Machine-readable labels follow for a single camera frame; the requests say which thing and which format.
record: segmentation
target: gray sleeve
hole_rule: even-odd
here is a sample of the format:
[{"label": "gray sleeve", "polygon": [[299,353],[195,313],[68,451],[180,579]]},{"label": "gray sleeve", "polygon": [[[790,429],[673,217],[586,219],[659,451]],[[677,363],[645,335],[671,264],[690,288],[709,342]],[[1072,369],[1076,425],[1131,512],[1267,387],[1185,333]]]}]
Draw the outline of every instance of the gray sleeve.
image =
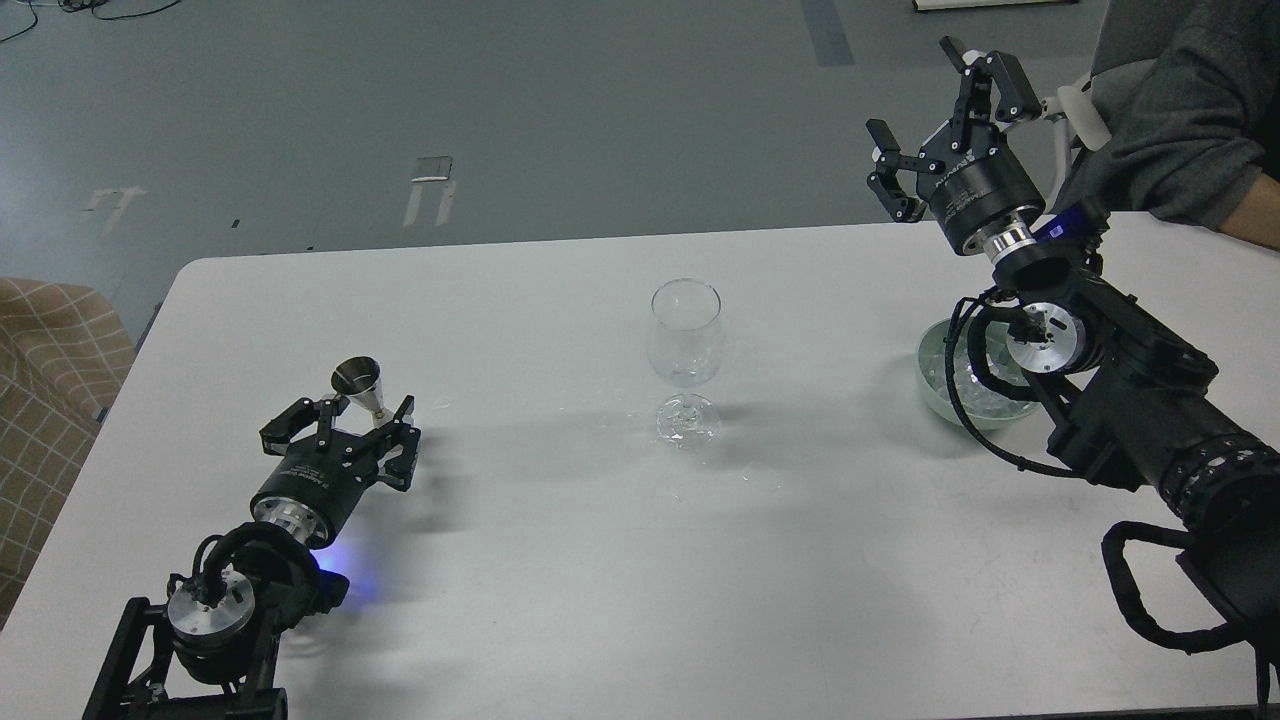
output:
[{"label": "gray sleeve", "polygon": [[1093,195],[1114,210],[1217,229],[1260,174],[1251,140],[1280,79],[1280,1],[1210,0],[1179,28],[1111,142],[1078,164],[1064,204]]}]

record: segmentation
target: white table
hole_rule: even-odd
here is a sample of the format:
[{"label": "white table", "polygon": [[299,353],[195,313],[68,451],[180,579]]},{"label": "white table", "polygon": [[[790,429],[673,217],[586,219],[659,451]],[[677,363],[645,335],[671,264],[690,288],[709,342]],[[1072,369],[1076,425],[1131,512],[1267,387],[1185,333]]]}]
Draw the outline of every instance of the white table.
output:
[{"label": "white table", "polygon": [[[1112,218],[1106,277],[1280,442],[1280,255]],[[724,299],[703,454],[653,438],[643,350],[673,277]],[[988,284],[932,223],[201,260],[154,332],[0,633],[0,716],[78,717],[124,601],[248,518],[257,429],[353,355],[417,396],[407,495],[321,564],[340,609],[285,635],[294,719],[955,717],[1248,703],[1252,653],[1123,623],[1098,542],[1175,525],[1149,489],[1019,474],[915,395],[919,334]],[[347,428],[364,432],[357,407]],[[1043,414],[1004,432],[1038,454]],[[1171,553],[1153,614],[1217,624]],[[209,692],[174,666],[175,694]]]}]

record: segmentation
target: glass base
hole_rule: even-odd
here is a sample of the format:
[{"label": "glass base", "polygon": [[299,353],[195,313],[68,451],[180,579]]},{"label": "glass base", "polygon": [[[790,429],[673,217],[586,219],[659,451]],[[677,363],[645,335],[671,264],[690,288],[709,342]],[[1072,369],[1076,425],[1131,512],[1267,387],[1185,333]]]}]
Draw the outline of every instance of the glass base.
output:
[{"label": "glass base", "polygon": [[719,413],[700,395],[673,395],[658,406],[658,437],[681,450],[707,445],[719,427]]}]

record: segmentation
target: metal jigger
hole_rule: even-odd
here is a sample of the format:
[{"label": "metal jigger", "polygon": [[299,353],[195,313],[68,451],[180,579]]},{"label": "metal jigger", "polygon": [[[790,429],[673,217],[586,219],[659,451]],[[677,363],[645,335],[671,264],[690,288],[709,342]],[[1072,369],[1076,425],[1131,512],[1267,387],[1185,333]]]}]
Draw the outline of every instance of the metal jigger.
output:
[{"label": "metal jigger", "polygon": [[387,423],[389,415],[383,407],[381,370],[372,357],[352,357],[338,365],[329,378],[329,384],[334,392],[346,395],[356,405],[369,410],[374,415],[374,424]]}]

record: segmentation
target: glass stem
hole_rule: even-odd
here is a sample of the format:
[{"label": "glass stem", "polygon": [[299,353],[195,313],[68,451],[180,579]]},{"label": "glass stem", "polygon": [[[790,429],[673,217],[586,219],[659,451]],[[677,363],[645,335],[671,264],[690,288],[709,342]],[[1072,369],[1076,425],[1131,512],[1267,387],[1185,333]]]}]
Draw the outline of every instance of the glass stem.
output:
[{"label": "glass stem", "polygon": [[680,421],[684,423],[686,428],[698,423],[698,409],[689,401],[687,392],[680,393]]}]

